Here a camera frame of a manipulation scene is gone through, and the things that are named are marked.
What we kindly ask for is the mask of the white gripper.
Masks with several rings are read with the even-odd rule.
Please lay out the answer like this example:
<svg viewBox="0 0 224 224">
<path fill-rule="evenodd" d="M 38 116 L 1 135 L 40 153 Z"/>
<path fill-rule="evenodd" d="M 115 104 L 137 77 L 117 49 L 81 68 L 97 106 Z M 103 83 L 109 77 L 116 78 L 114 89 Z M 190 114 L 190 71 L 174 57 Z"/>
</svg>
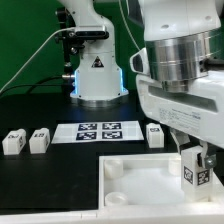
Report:
<svg viewBox="0 0 224 224">
<path fill-rule="evenodd" d="M 144 114 L 171 127 L 178 153 L 190 143 L 187 134 L 194 136 L 202 148 L 199 166 L 214 168 L 216 146 L 224 149 L 224 73 L 191 80 L 187 93 L 166 92 L 146 75 L 137 75 L 136 85 Z"/>
</svg>

